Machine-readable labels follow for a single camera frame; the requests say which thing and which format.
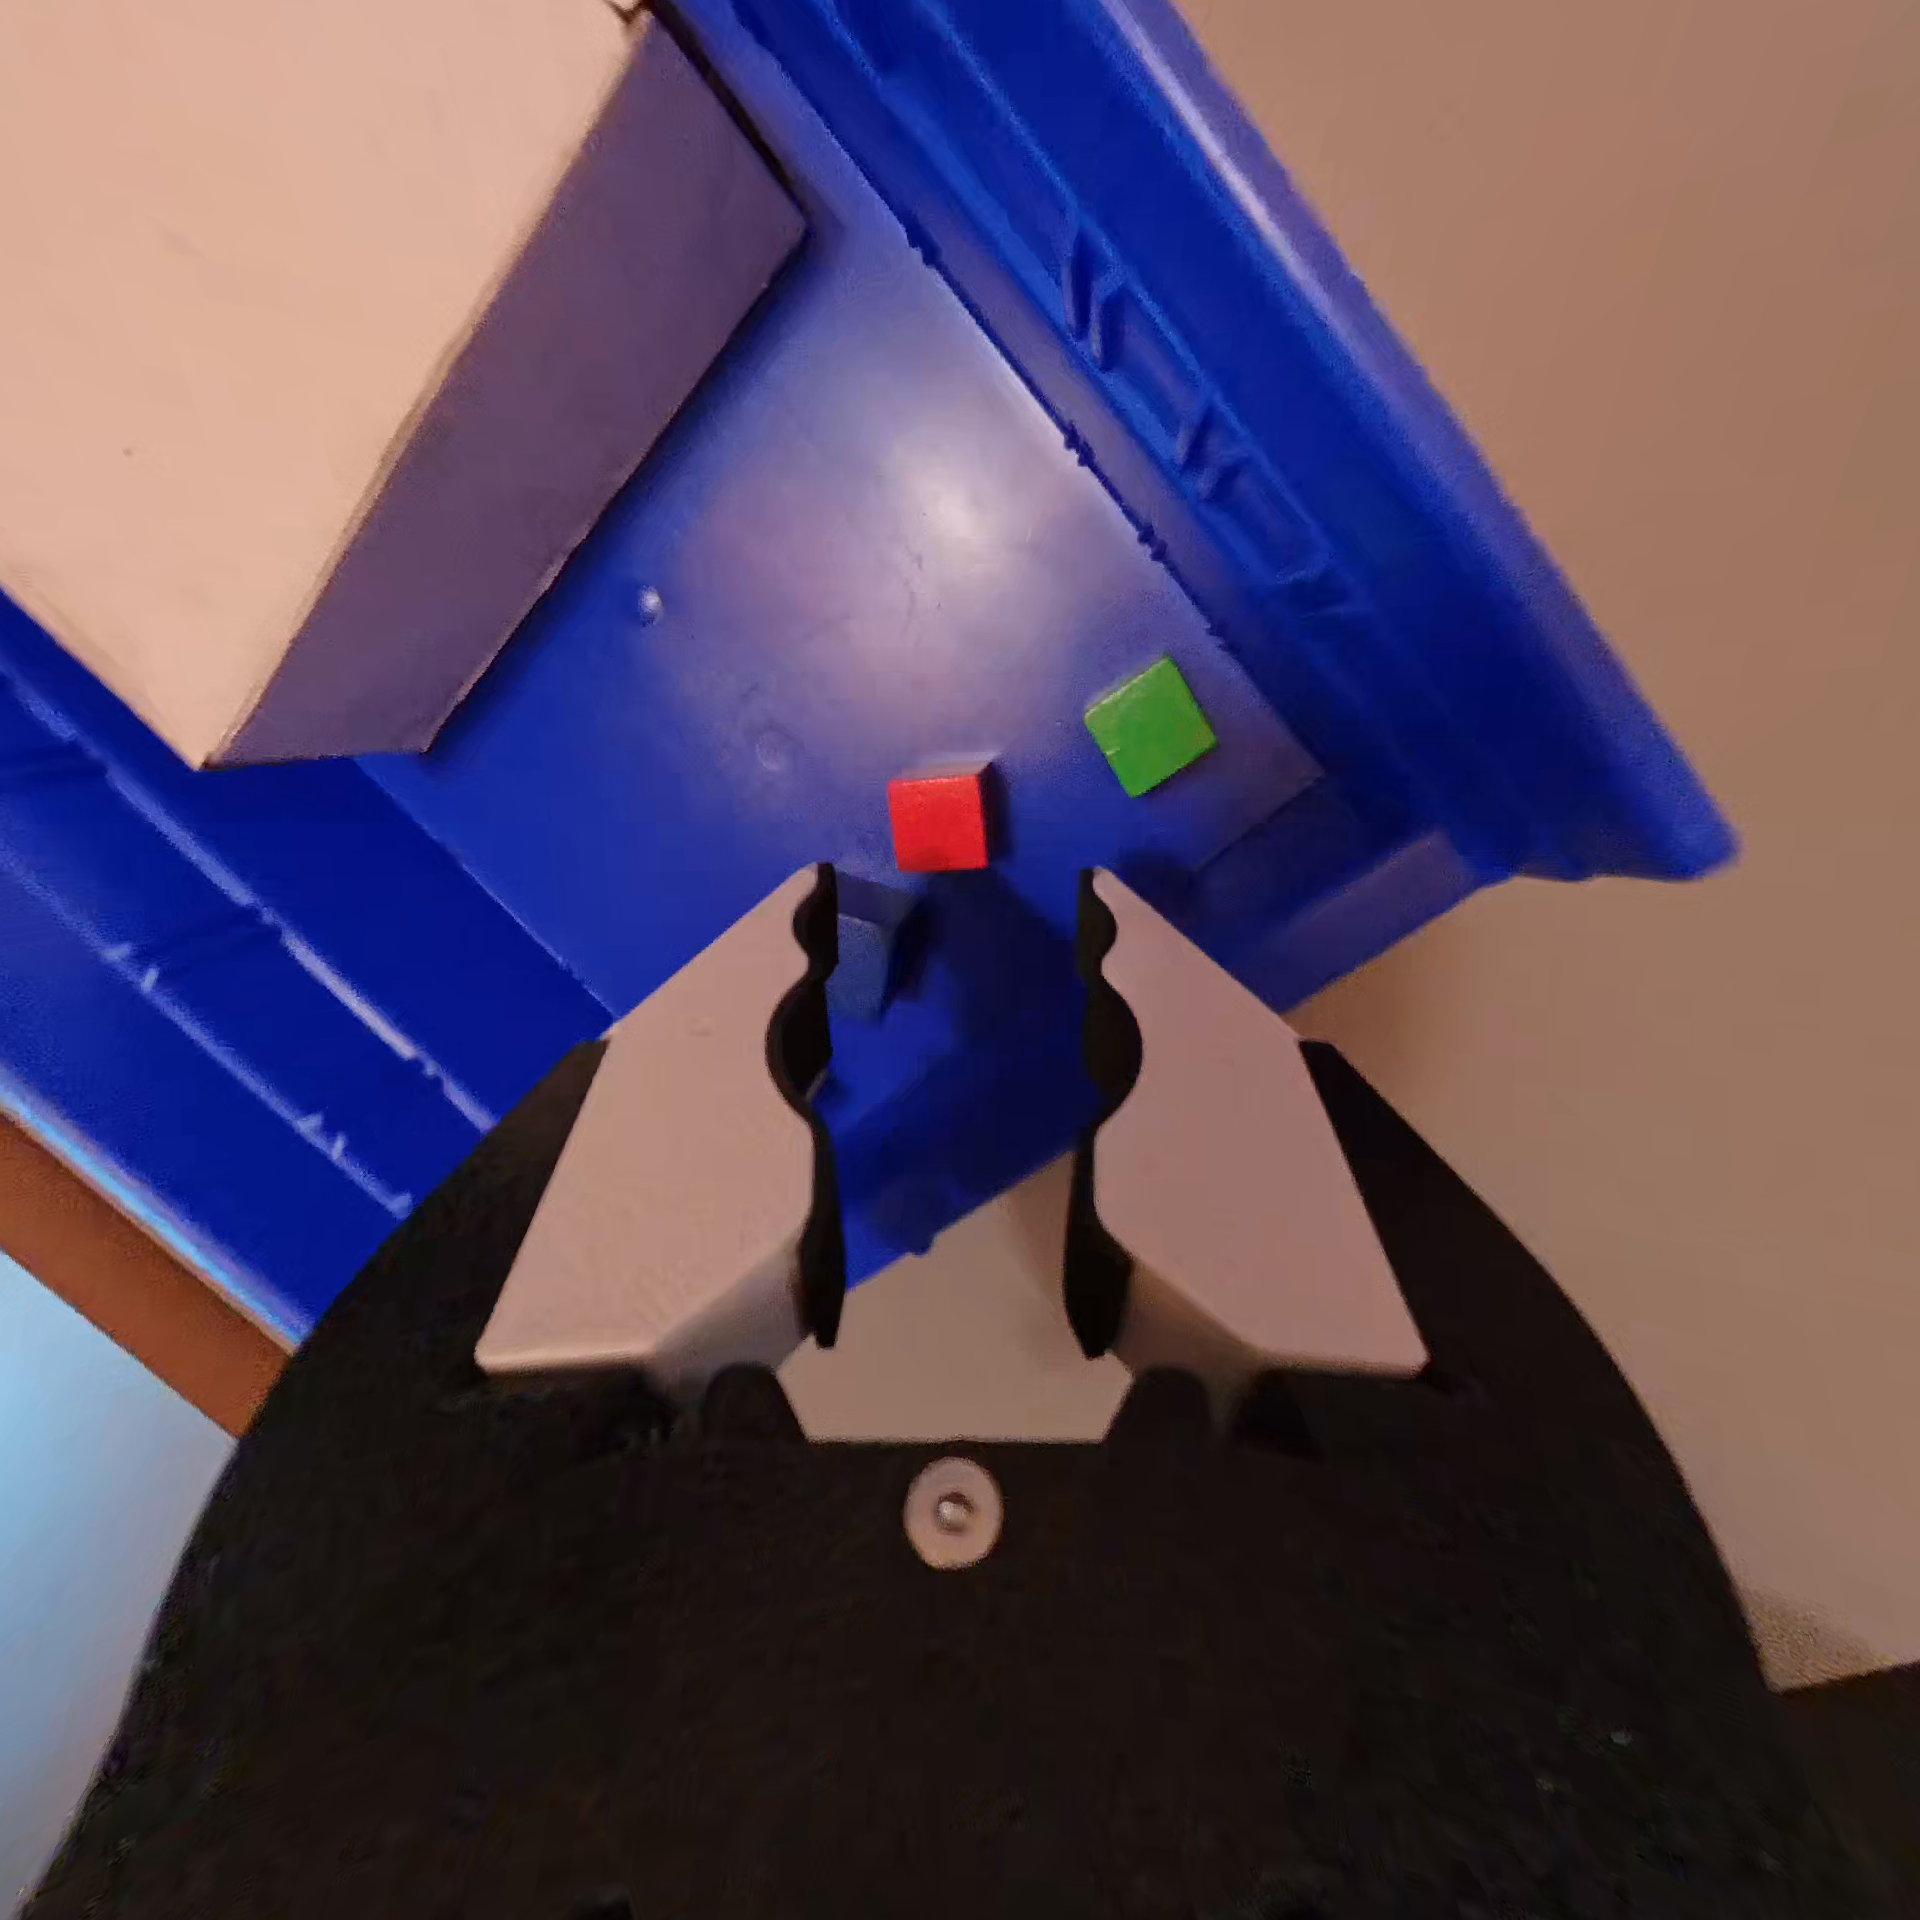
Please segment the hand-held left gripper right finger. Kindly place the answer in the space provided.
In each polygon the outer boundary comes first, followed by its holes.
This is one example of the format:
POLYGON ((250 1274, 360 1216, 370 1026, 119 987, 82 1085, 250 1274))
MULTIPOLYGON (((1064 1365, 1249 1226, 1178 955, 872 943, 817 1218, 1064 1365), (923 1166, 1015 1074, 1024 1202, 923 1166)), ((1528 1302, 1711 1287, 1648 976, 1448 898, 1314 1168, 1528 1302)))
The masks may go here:
POLYGON ((1178 1369, 1216 1411, 1279 1370, 1415 1377, 1427 1343, 1298 1033, 1110 871, 1078 877, 1074 962, 1094 1087, 1063 1226, 1080 1352, 1178 1369))

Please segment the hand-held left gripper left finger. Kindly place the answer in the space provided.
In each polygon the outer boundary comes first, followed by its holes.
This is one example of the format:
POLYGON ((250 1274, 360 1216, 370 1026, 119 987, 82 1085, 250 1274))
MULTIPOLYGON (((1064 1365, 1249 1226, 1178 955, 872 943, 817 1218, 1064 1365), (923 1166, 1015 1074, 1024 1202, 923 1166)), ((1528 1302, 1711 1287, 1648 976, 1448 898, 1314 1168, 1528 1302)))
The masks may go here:
POLYGON ((695 1400, 734 1365, 830 1349, 846 1222, 815 1095, 837 874, 781 880, 617 1019, 472 1360, 638 1370, 695 1400))

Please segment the blue cube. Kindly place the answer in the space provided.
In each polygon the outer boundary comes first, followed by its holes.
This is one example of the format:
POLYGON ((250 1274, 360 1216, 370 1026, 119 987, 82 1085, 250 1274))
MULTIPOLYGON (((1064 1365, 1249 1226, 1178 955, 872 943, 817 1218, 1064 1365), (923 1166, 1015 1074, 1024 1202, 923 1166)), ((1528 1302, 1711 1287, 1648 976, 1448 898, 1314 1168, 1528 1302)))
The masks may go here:
POLYGON ((921 923, 921 902, 901 912, 869 913, 841 907, 837 913, 837 960, 824 985, 830 1017, 837 1023, 875 1023, 890 1005, 921 923))

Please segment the red cube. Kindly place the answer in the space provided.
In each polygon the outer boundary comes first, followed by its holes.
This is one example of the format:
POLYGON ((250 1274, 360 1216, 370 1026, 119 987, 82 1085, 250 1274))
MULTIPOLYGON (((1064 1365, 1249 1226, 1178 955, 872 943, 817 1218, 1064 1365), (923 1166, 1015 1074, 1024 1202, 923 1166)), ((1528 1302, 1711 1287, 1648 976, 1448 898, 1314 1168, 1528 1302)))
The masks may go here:
POLYGON ((952 761, 883 785, 901 873, 981 873, 991 864, 991 761, 952 761))

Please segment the green cube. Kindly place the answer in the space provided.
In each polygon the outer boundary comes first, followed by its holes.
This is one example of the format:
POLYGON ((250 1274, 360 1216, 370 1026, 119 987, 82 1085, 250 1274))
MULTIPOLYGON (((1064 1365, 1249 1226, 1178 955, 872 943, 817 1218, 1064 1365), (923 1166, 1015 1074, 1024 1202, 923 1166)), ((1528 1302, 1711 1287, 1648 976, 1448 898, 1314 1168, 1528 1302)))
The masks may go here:
POLYGON ((1083 725, 1129 799, 1142 799, 1216 752, 1216 729, 1173 656, 1097 695, 1083 725))

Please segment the blue plastic bin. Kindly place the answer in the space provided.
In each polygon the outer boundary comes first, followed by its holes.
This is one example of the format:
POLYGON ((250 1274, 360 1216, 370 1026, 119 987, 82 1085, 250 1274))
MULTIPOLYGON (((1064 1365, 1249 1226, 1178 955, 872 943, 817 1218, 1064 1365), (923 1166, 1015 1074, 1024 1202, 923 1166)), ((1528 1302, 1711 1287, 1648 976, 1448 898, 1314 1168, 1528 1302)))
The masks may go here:
POLYGON ((1184 3, 679 3, 807 213, 423 754, 192 773, 5 602, 5 1118, 282 1342, 789 873, 923 894, 831 1038, 848 1280, 1087 1120, 1078 873, 1272 1010, 1737 838, 1184 3), (1216 752, 1083 725, 1173 656, 1216 752), (991 761, 991 864, 890 776, 991 761))

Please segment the white cardboard mailer box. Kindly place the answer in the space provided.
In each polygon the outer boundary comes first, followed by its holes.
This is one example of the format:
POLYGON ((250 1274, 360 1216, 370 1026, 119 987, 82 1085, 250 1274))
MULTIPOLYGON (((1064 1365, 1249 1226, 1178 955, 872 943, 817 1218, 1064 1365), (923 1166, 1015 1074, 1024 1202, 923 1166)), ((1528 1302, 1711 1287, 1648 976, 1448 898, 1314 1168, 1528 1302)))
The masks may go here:
POLYGON ((187 766, 419 752, 803 233, 657 3, 2 3, 5 597, 187 766))

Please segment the grey desk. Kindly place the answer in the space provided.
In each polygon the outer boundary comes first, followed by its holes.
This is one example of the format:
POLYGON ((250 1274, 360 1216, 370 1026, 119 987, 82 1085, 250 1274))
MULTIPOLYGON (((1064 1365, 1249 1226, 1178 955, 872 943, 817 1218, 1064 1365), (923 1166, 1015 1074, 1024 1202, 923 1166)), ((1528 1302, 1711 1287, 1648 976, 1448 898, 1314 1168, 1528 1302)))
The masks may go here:
MULTIPOLYGON (((1914 3, 1184 7, 1735 831, 1285 1011, 1589 1317, 1767 1680, 1912 1664, 1914 3)), ((1050 1285, 1071 1142, 974 1209, 1050 1285)))

